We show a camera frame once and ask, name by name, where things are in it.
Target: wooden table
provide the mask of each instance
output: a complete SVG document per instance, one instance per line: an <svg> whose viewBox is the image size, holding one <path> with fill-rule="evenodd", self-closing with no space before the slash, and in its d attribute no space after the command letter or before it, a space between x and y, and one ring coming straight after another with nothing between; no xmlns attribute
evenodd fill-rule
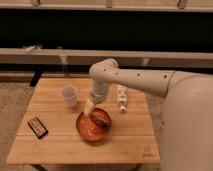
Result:
<svg viewBox="0 0 213 171"><path fill-rule="evenodd" d="M65 85L78 87L78 105L69 108L60 97ZM119 112L116 85L98 107L112 118L108 136L88 143L78 135L75 122L91 87L85 78L40 79L7 158L8 164L158 163L160 160L147 101L142 92L127 89L127 112ZM37 116L49 130L38 140L27 121Z"/></svg>

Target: table leg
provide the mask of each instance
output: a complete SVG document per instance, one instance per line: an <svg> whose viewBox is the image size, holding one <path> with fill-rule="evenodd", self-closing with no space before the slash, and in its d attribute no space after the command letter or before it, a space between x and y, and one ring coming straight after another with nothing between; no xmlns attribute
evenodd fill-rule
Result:
<svg viewBox="0 0 213 171"><path fill-rule="evenodd" d="M41 166L40 164L32 164L31 165L33 168L35 168L38 171L47 171L47 169L45 169L43 166Z"/></svg>

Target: gray carpet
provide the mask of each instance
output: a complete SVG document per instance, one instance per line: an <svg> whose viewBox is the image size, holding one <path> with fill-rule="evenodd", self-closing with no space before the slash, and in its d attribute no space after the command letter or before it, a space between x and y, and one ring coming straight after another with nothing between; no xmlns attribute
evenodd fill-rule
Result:
<svg viewBox="0 0 213 171"><path fill-rule="evenodd" d="M0 170L2 171L34 171L31 166L8 165L6 158L15 138L18 126L33 94L34 88L29 87L30 75L17 78L2 77L0 75ZM163 100L147 95L150 113L153 118L154 128L159 141L161 107ZM160 171L159 166L144 165L46 165L49 171Z"/></svg>

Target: bottle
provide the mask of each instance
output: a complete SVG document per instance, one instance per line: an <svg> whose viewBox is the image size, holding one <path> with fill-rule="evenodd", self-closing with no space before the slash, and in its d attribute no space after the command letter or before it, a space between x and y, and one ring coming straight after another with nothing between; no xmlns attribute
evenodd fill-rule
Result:
<svg viewBox="0 0 213 171"><path fill-rule="evenodd" d="M118 93L118 105L119 105L120 112L125 113L126 105L127 105L126 87L118 85L117 93Z"/></svg>

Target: bowl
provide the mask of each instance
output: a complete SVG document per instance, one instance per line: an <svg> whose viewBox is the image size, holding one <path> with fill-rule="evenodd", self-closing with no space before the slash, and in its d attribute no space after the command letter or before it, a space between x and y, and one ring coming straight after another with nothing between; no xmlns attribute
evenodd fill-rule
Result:
<svg viewBox="0 0 213 171"><path fill-rule="evenodd" d="M80 113L76 120L76 128L80 136L87 141L103 139L111 128L111 118L106 111L95 108L89 116Z"/></svg>

